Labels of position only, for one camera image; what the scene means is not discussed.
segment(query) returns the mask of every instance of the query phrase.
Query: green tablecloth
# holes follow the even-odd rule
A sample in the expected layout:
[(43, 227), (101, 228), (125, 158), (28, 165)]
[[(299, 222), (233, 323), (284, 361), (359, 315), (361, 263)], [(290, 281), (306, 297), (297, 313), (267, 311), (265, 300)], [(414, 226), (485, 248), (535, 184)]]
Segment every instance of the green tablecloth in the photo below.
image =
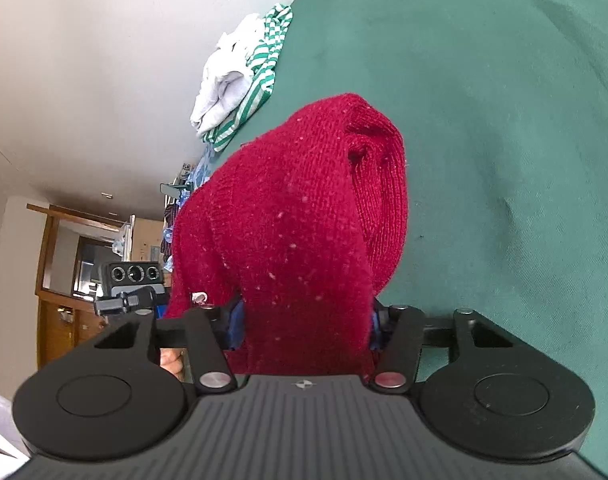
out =
[(381, 295), (471, 306), (577, 372), (608, 473), (608, 0), (296, 0), (273, 96), (226, 149), (351, 91), (405, 139)]

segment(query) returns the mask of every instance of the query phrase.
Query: gray ribbed panel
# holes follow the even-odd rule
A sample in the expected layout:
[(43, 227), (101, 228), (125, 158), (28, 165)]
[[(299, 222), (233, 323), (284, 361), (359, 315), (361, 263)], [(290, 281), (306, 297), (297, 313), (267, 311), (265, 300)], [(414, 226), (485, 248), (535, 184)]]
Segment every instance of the gray ribbed panel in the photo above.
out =
[(407, 399), (352, 376), (253, 376), (238, 392), (206, 397), (155, 449), (102, 464), (37, 457), (13, 480), (597, 480), (576, 456), (505, 465), (452, 449)]

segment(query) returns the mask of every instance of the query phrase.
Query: striped fabric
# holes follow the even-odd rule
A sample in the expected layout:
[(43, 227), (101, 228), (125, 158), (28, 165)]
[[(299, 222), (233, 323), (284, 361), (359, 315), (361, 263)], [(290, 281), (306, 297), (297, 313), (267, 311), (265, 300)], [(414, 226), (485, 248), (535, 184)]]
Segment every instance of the striped fabric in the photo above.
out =
[(264, 16), (264, 37), (255, 48), (247, 66), (254, 72), (253, 84), (239, 106), (222, 123), (204, 134), (204, 142), (220, 152), (231, 141), (238, 128), (263, 105), (273, 93), (275, 65), (293, 19), (290, 6), (276, 4)]

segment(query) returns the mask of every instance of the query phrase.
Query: white cloth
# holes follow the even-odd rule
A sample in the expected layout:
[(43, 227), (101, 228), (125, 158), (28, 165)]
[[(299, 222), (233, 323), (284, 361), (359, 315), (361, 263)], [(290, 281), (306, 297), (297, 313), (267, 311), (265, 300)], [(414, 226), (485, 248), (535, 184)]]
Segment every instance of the white cloth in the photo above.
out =
[(263, 19), (249, 14), (231, 34), (222, 34), (204, 65), (191, 124), (200, 136), (218, 126), (247, 94), (253, 71), (246, 66), (264, 34)]

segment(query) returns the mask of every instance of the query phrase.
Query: red garment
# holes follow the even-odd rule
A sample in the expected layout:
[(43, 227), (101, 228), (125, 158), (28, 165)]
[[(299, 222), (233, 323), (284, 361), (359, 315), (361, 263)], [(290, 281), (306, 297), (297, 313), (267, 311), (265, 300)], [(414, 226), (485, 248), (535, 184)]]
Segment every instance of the red garment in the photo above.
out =
[(404, 247), (402, 136), (355, 94), (322, 99), (250, 142), (173, 228), (167, 317), (191, 292), (244, 299), (236, 373), (368, 374), (373, 298)]

